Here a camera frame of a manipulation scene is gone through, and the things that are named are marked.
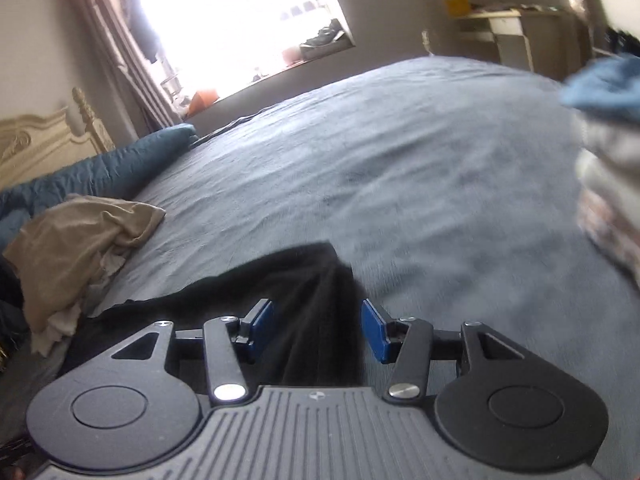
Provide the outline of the black t-shirt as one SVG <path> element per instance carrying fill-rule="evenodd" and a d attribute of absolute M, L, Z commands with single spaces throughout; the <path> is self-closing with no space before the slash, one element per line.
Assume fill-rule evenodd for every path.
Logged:
<path fill-rule="evenodd" d="M 261 299 L 273 303 L 270 339 L 245 367 L 250 386 L 362 384 L 363 291 L 328 242 L 273 252 L 169 295 L 115 304 L 80 323 L 60 372 L 70 372 L 156 321 L 192 330 L 218 316 L 242 318 Z"/>

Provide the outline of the beige clothes pile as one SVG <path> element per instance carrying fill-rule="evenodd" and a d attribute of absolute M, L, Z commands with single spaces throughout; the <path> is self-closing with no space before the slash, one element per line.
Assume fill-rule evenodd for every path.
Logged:
<path fill-rule="evenodd" d="M 48 356 L 73 336 L 165 216 L 146 203 L 71 195 L 21 227 L 2 256 L 21 283 L 32 352 Z"/>

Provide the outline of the clothes on window sill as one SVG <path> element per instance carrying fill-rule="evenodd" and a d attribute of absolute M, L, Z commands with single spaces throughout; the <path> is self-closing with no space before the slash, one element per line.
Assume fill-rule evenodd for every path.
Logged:
<path fill-rule="evenodd" d="M 318 30 L 316 36 L 300 44 L 299 51 L 304 61 L 312 61 L 351 47 L 352 40 L 343 25 L 337 18 L 332 18 L 329 24 Z"/>

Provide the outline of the folded clothes stack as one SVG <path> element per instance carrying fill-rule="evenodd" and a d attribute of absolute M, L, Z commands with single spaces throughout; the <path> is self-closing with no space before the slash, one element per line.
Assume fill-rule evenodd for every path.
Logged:
<path fill-rule="evenodd" d="M 560 102 L 580 144 L 579 229 L 638 280 L 639 59 L 599 58 L 565 81 Z"/>

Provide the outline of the dark clothes hanging by window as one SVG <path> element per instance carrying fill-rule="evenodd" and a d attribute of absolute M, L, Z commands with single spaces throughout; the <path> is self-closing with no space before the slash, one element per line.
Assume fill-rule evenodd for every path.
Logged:
<path fill-rule="evenodd" d="M 146 18 L 141 0 L 120 0 L 120 6 L 132 38 L 142 55 L 154 64 L 160 50 L 160 40 Z"/>

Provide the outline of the grey bed blanket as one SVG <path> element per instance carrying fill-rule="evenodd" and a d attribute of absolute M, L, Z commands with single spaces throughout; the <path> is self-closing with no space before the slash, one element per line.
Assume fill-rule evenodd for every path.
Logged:
<path fill-rule="evenodd" d="M 415 58 L 196 137 L 130 202 L 166 216 L 91 313 L 330 243 L 377 308 L 434 327 L 426 397 L 207 394 L 203 325 L 156 321 L 66 374 L 1 310 L 1 463 L 31 479 L 634 479 L 639 292 L 577 224 L 559 85 Z"/>

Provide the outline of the blue duvet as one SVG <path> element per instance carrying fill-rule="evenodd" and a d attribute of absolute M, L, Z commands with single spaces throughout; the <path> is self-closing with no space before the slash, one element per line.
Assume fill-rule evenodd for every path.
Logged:
<path fill-rule="evenodd" d="M 186 154 L 195 140 L 192 125 L 176 125 L 3 190 L 1 246 L 8 246 L 25 223 L 63 203 L 70 194 L 132 200 L 145 185 Z"/>

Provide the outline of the orange item on sill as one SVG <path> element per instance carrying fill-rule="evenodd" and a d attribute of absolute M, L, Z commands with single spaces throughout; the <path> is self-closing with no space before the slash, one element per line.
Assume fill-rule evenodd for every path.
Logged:
<path fill-rule="evenodd" d="M 194 93 L 189 104 L 188 116 L 193 117 L 200 114 L 203 110 L 207 110 L 219 100 L 218 93 L 215 90 L 203 90 Z"/>

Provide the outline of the grey curtain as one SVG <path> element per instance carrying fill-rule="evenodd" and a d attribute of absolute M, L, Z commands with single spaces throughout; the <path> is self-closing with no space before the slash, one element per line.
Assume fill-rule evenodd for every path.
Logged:
<path fill-rule="evenodd" d="M 146 125 L 154 130 L 178 125 L 180 116 L 144 65 L 142 52 L 116 10 L 115 0 L 74 1 L 118 90 L 136 104 Z"/>

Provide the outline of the cream carved headboard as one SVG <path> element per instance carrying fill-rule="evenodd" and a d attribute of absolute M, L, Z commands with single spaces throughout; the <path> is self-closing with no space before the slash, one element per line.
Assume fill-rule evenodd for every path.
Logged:
<path fill-rule="evenodd" d="M 115 144 L 85 92 L 74 87 L 72 96 L 84 122 L 81 136 L 76 136 L 67 122 L 67 107 L 49 116 L 24 114 L 2 119 L 2 190 L 114 151 Z"/>

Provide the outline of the white low cabinet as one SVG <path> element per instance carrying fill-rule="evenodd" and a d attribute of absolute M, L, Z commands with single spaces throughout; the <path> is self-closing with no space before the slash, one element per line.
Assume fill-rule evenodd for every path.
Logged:
<path fill-rule="evenodd" d="M 477 11 L 454 22 L 461 39 L 492 44 L 499 63 L 516 70 L 562 81 L 589 61 L 588 29 L 567 10 Z"/>

